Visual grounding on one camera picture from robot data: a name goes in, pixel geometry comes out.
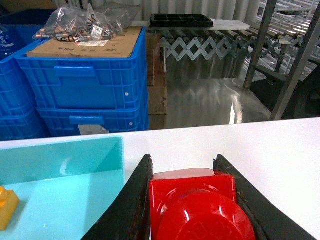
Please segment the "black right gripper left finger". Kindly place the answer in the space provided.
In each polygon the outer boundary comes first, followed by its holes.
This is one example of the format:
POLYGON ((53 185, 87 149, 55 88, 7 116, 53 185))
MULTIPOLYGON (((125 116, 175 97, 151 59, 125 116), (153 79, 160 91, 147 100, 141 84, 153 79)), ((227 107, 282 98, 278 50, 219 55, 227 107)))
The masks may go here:
POLYGON ((146 154, 111 206, 82 238, 84 240, 150 239, 149 183, 152 177, 152 158, 146 154))

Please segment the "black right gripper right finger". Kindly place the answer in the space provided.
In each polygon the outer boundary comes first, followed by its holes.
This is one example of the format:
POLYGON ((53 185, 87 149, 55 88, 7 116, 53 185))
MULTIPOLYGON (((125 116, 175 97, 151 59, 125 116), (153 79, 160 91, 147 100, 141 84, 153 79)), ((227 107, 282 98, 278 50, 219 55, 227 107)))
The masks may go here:
POLYGON ((213 160, 213 169, 235 178, 239 206, 247 214, 257 240, 313 240, 301 226, 275 207, 223 155, 213 160))

